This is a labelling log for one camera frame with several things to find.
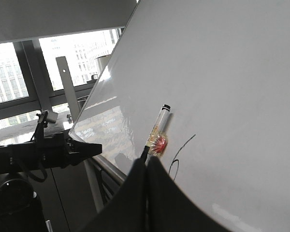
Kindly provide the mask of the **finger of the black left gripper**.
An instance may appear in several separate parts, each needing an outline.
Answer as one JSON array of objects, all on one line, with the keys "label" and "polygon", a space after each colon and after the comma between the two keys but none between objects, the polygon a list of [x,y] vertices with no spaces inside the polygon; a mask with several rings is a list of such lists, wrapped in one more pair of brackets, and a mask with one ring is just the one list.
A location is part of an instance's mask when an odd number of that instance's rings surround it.
[{"label": "finger of the black left gripper", "polygon": [[80,231],[144,232],[146,212],[146,166],[136,159],[111,201]]}]

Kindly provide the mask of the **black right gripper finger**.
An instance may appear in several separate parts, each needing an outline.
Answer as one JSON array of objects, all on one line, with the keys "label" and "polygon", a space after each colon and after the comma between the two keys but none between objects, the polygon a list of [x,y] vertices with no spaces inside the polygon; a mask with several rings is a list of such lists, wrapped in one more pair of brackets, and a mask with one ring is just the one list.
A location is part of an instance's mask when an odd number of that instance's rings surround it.
[{"label": "black right gripper finger", "polygon": [[174,183],[157,157],[147,168],[149,230],[151,232],[228,232],[199,209]]}]

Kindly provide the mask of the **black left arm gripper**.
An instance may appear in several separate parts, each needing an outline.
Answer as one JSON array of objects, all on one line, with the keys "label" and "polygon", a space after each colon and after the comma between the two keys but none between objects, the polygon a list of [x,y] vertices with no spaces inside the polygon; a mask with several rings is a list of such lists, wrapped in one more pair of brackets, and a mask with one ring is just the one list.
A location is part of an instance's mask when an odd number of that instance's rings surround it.
[{"label": "black left arm gripper", "polygon": [[0,174],[17,173],[24,170],[75,166],[102,153],[102,144],[64,139],[63,133],[36,141],[0,146]]}]

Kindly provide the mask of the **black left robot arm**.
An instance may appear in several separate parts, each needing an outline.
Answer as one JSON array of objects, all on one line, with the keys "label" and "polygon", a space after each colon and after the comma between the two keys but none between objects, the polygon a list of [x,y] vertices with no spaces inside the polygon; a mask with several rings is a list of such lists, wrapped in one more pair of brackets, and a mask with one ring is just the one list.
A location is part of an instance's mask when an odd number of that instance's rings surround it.
[{"label": "black left robot arm", "polygon": [[[41,200],[29,179],[43,182],[47,179],[46,169],[75,166],[101,152],[101,144],[65,139],[62,133],[0,146],[0,232],[47,231]],[[133,181],[144,178],[145,167],[136,162],[133,169],[138,174],[127,179],[112,201],[80,231],[145,231],[144,188],[138,187],[135,194],[128,191]]]}]

